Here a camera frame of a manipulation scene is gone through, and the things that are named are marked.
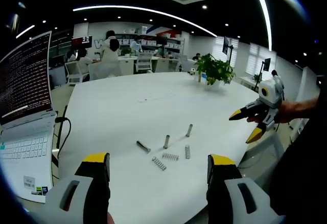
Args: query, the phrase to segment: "computer monitor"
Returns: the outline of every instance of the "computer monitor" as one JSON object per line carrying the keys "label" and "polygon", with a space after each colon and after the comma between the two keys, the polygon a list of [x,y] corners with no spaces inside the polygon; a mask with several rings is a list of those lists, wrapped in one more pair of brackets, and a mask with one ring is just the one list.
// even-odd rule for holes
{"label": "computer monitor", "polygon": [[167,37],[166,36],[157,36],[157,45],[167,45]]}
{"label": "computer monitor", "polygon": [[92,47],[92,36],[82,36],[72,39],[72,50]]}
{"label": "computer monitor", "polygon": [[270,61],[271,59],[265,59],[265,64],[264,64],[264,71],[268,72],[269,71],[269,67],[270,67]]}
{"label": "computer monitor", "polygon": [[229,47],[229,41],[227,37],[224,37],[224,45],[223,45],[223,53],[227,55],[228,53],[228,47]]}
{"label": "computer monitor", "polygon": [[16,47],[0,61],[0,124],[52,109],[48,58],[51,32]]}

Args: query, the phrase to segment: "window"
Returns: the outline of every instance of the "window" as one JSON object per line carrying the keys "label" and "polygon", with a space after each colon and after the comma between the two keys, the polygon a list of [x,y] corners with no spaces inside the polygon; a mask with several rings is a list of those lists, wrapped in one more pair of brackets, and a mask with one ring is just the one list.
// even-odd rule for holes
{"label": "window", "polygon": [[262,71],[262,80],[271,79],[271,71],[275,69],[276,66],[276,52],[269,51],[267,48],[260,47],[255,44],[250,44],[250,54],[247,61],[246,73],[250,75],[255,75],[260,73],[262,61],[271,58],[269,71]]}
{"label": "window", "polygon": [[[233,51],[231,53],[231,60],[230,60],[230,65],[232,67],[234,67],[235,63],[236,63],[237,48],[239,46],[239,40],[238,39],[228,38],[228,41],[229,41],[229,45],[233,45],[233,47],[234,47],[234,49],[233,49]],[[230,56],[230,48],[228,48],[227,55],[225,55],[223,53],[223,46],[224,46],[224,37],[223,36],[218,36],[216,38],[216,41],[215,41],[215,45],[214,45],[214,48],[213,48],[212,55],[216,59],[221,59],[222,61],[227,61],[227,58],[229,60],[229,56]]]}

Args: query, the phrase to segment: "hand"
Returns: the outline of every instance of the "hand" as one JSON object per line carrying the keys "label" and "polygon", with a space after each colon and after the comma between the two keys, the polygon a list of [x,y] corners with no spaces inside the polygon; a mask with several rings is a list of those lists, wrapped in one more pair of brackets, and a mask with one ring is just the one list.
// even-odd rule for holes
{"label": "hand", "polygon": [[[282,104],[280,105],[279,113],[277,114],[277,122],[280,123],[289,123],[293,119],[297,118],[296,113],[297,113],[297,102],[289,102],[289,101],[283,101]],[[261,114],[261,115],[256,115],[252,118],[248,118],[248,122],[256,122],[260,123],[264,118],[266,117],[267,113]]]}

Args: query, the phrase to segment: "white pot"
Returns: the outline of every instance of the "white pot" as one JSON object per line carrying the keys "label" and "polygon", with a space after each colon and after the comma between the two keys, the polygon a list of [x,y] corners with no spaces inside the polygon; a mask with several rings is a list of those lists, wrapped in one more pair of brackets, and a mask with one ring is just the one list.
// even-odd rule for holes
{"label": "white pot", "polygon": [[216,80],[216,82],[213,85],[207,85],[208,81],[205,82],[205,90],[209,92],[216,92],[219,90],[219,87],[221,85],[222,81]]}

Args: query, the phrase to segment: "metal cylinder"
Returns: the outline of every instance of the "metal cylinder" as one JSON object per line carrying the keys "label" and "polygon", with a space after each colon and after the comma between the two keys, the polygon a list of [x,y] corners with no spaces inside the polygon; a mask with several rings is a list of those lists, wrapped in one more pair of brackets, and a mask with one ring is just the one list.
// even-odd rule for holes
{"label": "metal cylinder", "polygon": [[151,149],[149,147],[147,147],[146,145],[144,145],[142,142],[137,141],[136,144],[142,148],[144,151],[146,151],[147,153],[149,153],[151,151]]}
{"label": "metal cylinder", "polygon": [[165,145],[163,146],[164,149],[167,149],[168,148],[169,138],[170,138],[170,136],[169,135],[166,135]]}
{"label": "metal cylinder", "polygon": [[193,124],[190,124],[189,129],[188,129],[188,132],[186,134],[186,137],[190,137],[190,133],[191,133],[192,127],[193,127]]}

